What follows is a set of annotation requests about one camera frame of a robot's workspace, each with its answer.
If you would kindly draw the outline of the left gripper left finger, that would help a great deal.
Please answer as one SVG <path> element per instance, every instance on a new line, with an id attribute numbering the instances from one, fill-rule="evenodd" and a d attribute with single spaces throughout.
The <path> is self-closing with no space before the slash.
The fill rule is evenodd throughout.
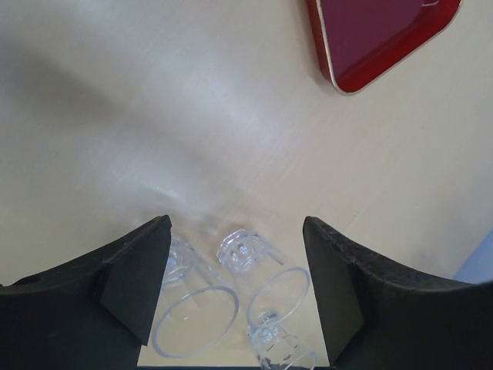
<path id="1" fill-rule="evenodd" d="M 3 369 L 134 369 L 148 345 L 171 220 L 153 218 L 1 288 Z"/>

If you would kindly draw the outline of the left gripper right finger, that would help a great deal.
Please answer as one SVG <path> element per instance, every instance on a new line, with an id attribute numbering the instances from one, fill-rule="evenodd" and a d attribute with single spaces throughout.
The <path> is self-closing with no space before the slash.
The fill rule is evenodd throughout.
<path id="1" fill-rule="evenodd" d="M 490 369 L 492 284 L 415 270 L 316 217 L 304 245 L 333 369 Z"/>

